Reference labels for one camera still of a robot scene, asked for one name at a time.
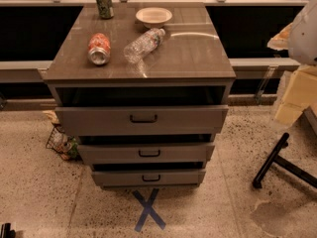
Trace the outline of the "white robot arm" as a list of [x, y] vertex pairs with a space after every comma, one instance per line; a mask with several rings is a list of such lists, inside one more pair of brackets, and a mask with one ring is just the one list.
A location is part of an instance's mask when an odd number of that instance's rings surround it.
[[290, 76], [274, 120], [290, 127], [317, 101], [317, 0], [309, 0], [293, 20], [288, 54], [300, 66]]

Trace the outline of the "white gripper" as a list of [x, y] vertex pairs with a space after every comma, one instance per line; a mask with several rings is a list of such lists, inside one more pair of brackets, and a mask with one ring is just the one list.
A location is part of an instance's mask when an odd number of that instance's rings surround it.
[[317, 66], [302, 64], [296, 71], [288, 72], [274, 114], [274, 120], [290, 127], [305, 109], [317, 102]]

